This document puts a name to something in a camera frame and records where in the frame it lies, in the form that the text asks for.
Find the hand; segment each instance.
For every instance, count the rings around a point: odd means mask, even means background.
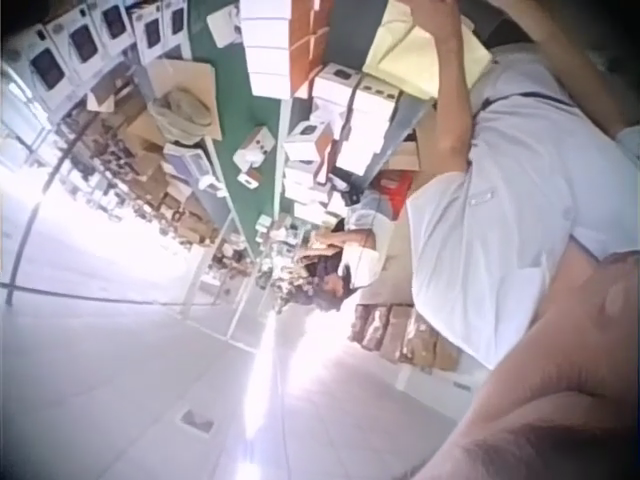
[[[411,8],[415,24],[436,40],[462,36],[462,22],[457,0],[400,0]]]

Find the woman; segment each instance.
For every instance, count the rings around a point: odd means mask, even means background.
[[[568,245],[596,260],[638,248],[633,132],[600,72],[534,0],[493,3],[544,61],[496,54],[471,95],[457,2],[405,3],[434,37],[440,75],[434,178],[407,205],[413,297],[494,368],[531,325]]]

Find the stacked boxes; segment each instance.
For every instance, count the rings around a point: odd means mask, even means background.
[[[240,18],[251,90],[291,98],[308,80],[311,58],[309,0],[241,0]]]

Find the brown box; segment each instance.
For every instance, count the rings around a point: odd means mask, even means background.
[[[371,314],[371,321],[367,326],[362,348],[371,352],[377,352],[382,346],[382,341],[389,325],[389,312],[391,307],[378,306]]]
[[[414,310],[407,328],[403,353],[409,362],[419,368],[433,368],[436,361],[436,343],[439,333],[422,315]]]
[[[389,326],[380,347],[380,356],[391,363],[398,363],[403,356],[404,338],[409,321],[413,316],[412,307],[396,305],[391,308]]]
[[[418,144],[416,142],[402,142],[389,158],[385,170],[420,170]]]
[[[460,363],[460,348],[456,347],[442,335],[436,343],[436,361],[434,368],[445,372],[455,372]]]
[[[324,51],[327,48],[327,41],[329,39],[329,28],[323,28],[314,33],[311,37],[311,53],[309,70],[314,71],[322,66],[324,60]]]
[[[369,324],[373,305],[356,305],[349,341],[361,344]]]

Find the skin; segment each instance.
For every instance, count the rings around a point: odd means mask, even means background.
[[[526,424],[636,425],[639,274],[637,256],[604,262],[556,302],[494,370],[415,478],[476,478],[461,447]]]

